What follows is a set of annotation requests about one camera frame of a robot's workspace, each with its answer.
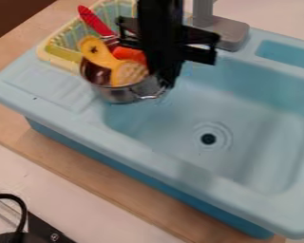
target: silver pot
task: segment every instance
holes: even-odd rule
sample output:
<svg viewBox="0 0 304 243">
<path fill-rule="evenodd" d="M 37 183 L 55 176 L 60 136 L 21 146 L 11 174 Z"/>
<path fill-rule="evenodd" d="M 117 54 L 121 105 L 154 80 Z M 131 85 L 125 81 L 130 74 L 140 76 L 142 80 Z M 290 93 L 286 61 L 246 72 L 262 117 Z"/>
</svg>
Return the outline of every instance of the silver pot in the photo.
<svg viewBox="0 0 304 243">
<path fill-rule="evenodd" d="M 134 103 L 141 100 L 157 99 L 167 90 L 166 82 L 156 76 L 148 76 L 135 84 L 111 86 L 109 84 L 110 70 L 94 65 L 86 58 L 81 62 L 80 73 L 110 103 Z"/>
</svg>

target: light blue sink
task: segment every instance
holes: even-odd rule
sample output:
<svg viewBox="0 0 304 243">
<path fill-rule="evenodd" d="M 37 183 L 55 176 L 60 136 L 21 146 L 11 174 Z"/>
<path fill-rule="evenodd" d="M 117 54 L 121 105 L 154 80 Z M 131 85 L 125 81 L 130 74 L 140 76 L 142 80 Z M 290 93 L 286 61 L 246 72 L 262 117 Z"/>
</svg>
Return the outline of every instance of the light blue sink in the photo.
<svg viewBox="0 0 304 243">
<path fill-rule="evenodd" d="M 241 51 L 187 62 L 161 99 L 126 105 L 30 50 L 0 73 L 0 102 L 251 236 L 304 237 L 303 41 L 252 29 Z"/>
</svg>

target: faucet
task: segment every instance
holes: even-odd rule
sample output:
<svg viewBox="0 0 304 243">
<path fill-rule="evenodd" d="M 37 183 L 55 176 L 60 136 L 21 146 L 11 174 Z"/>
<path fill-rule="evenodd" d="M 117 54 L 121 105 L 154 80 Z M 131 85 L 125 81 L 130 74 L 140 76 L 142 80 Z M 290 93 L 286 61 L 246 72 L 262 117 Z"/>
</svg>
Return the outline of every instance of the faucet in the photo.
<svg viewBox="0 0 304 243">
<path fill-rule="evenodd" d="M 213 31 L 221 36 L 217 48 L 238 51 L 246 41 L 249 25 L 240 21 L 213 15 L 213 4 L 217 0 L 193 0 L 192 25 Z"/>
</svg>

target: cable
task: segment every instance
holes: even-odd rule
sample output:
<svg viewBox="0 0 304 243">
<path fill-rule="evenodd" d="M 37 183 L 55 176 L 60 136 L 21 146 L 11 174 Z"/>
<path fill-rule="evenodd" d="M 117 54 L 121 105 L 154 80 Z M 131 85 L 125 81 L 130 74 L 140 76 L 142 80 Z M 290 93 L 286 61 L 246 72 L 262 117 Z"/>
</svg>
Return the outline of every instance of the cable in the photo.
<svg viewBox="0 0 304 243">
<path fill-rule="evenodd" d="M 21 219 L 19 225 L 15 231 L 15 241 L 13 242 L 20 242 L 20 235 L 22 235 L 23 230 L 25 229 L 26 222 L 27 222 L 27 206 L 26 203 L 18 196 L 12 194 L 0 194 L 0 199 L 8 199 L 17 202 L 21 208 Z"/>
</svg>

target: dish rack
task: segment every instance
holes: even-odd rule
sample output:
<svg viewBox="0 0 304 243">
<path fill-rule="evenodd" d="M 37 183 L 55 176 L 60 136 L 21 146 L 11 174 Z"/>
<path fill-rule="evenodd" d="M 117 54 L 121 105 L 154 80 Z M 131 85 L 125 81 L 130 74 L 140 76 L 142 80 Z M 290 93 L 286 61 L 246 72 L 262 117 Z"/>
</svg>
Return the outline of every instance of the dish rack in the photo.
<svg viewBox="0 0 304 243">
<path fill-rule="evenodd" d="M 135 17 L 136 0 L 103 0 L 90 7 L 113 31 L 118 32 L 118 16 Z M 82 21 L 80 15 L 53 32 L 37 47 L 39 59 L 72 73 L 79 73 L 82 54 L 77 47 L 87 35 L 101 36 Z"/>
</svg>

